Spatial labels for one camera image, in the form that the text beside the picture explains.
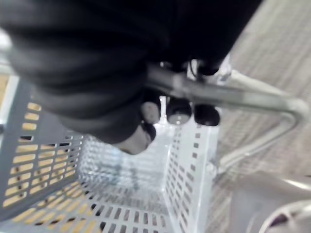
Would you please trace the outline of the right robot hand black cloth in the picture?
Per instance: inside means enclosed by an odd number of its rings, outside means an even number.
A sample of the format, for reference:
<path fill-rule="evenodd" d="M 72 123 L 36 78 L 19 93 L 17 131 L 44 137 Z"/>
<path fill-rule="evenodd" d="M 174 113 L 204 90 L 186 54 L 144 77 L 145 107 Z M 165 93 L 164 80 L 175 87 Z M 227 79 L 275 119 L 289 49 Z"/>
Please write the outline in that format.
<path fill-rule="evenodd" d="M 203 61 L 214 74 L 259 0 L 3 0 L 8 57 L 67 128 L 136 155 L 154 140 L 147 66 Z"/>

